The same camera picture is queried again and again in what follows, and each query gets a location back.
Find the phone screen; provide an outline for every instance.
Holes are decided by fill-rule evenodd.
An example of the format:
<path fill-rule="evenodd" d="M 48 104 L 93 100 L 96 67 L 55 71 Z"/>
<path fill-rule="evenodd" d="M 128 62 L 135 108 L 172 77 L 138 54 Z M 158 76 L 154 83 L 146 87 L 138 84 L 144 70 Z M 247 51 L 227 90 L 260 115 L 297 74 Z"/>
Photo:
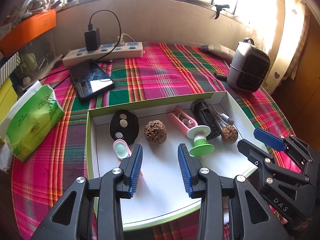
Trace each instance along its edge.
<path fill-rule="evenodd" d="M 113 84 L 111 78 L 92 60 L 79 63 L 69 70 L 82 98 Z"/>

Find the large walnut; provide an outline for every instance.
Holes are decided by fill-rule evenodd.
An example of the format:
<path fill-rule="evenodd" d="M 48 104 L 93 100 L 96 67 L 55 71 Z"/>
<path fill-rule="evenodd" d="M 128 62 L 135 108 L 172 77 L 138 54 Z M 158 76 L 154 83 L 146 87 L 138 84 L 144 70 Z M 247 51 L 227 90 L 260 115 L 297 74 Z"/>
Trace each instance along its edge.
<path fill-rule="evenodd" d="M 222 129 L 221 137 L 226 143 L 235 143 L 238 139 L 238 130 L 232 125 L 227 125 Z"/>
<path fill-rule="evenodd" d="M 148 142 L 161 144 L 167 139 L 167 129 L 159 120 L 150 121 L 144 128 L 144 135 Z"/>

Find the tray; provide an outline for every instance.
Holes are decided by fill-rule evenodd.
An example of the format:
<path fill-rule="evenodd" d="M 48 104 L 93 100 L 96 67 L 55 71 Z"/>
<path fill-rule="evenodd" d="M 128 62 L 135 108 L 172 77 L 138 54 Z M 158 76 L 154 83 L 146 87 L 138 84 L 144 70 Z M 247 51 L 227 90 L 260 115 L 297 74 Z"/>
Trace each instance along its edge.
<path fill-rule="evenodd" d="M 86 152 L 89 179 L 102 177 L 119 166 L 119 160 L 112 148 L 114 141 L 109 134 L 109 123 L 113 114 L 119 109 L 125 109 L 139 118 L 140 133 L 135 143 L 143 147 L 143 177 L 139 179 L 133 198 L 121 199 L 124 231 L 162 224 L 200 208 L 200 199 L 191 199 L 185 192 L 177 157 L 178 145 L 185 143 L 190 149 L 193 147 L 193 140 L 182 135 L 167 118 L 167 113 L 173 112 L 176 106 L 193 117 L 190 104 L 200 98 L 235 121 L 235 127 L 239 131 L 238 140 L 246 138 L 266 151 L 264 144 L 254 139 L 253 125 L 228 92 L 159 98 L 88 112 Z M 144 136 L 144 127 L 153 120 L 161 120 L 167 128 L 167 140 L 161 145 L 151 145 Z M 226 144 L 220 136 L 208 140 L 208 143 L 215 146 L 214 152 L 199 159 L 204 167 L 218 175 L 234 178 L 242 174 L 247 177 L 256 170 L 256 166 L 238 152 L 237 143 Z"/>

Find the tablecloth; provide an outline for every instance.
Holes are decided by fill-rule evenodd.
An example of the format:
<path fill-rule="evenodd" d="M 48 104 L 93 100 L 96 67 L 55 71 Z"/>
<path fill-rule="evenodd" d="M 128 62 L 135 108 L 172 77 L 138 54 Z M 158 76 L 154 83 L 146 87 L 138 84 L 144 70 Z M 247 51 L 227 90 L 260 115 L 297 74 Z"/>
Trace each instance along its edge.
<path fill-rule="evenodd" d="M 12 198 L 20 234 L 29 240 L 36 227 L 63 192 L 79 176 L 86 175 L 85 130 L 88 109 L 127 102 L 225 91 L 251 120 L 276 135 L 293 134 L 292 128 L 273 99 L 260 88 L 253 94 L 235 92 L 213 77 L 213 73 L 227 74 L 221 58 L 204 53 L 198 47 L 174 44 L 143 43 L 142 58 L 116 59 L 103 64 L 102 69 L 115 81 L 115 88 L 95 99 L 81 103 L 68 77 L 69 71 L 51 75 L 45 80 L 55 88 L 64 116 L 49 132 L 30 159 L 22 163 L 14 159 L 12 170 Z M 61 65 L 52 72 L 64 69 Z M 280 166 L 298 171 L 286 154 L 269 152 Z M 126 232 L 126 239 L 195 239 L 199 212 L 163 225 Z"/>

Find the power strip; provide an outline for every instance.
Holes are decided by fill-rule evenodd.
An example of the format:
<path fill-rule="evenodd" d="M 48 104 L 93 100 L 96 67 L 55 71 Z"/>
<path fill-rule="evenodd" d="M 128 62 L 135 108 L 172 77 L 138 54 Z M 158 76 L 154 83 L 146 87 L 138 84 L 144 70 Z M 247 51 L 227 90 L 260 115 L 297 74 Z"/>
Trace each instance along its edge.
<path fill-rule="evenodd" d="M 94 51 L 87 51 L 86 48 L 72 50 L 63 58 L 63 64 L 68 67 L 77 65 L 89 59 L 97 60 L 111 51 L 114 46 L 115 44 L 104 44 Z M 142 42 L 126 42 L 123 46 L 115 48 L 113 52 L 105 56 L 102 61 L 116 58 L 142 57 L 142 54 Z"/>

